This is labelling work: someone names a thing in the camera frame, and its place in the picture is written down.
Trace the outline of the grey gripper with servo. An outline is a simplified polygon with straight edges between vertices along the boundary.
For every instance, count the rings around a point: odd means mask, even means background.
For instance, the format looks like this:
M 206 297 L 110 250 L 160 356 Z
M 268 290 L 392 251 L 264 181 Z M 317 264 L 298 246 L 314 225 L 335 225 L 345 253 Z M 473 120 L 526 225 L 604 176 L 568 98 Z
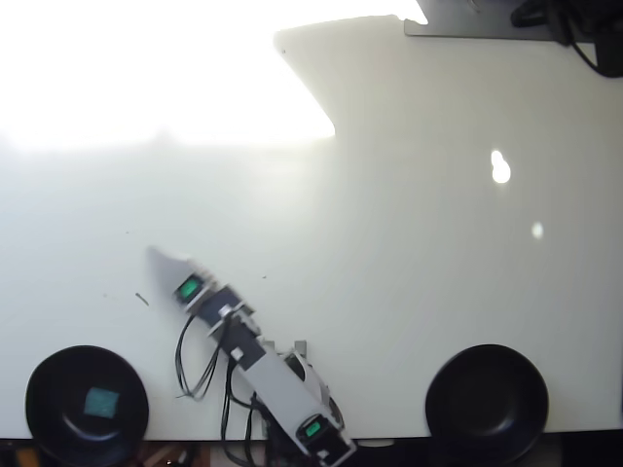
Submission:
M 182 255 L 148 246 L 146 259 L 156 284 L 166 295 L 173 295 L 185 312 L 193 312 L 220 288 L 219 280 L 209 269 Z

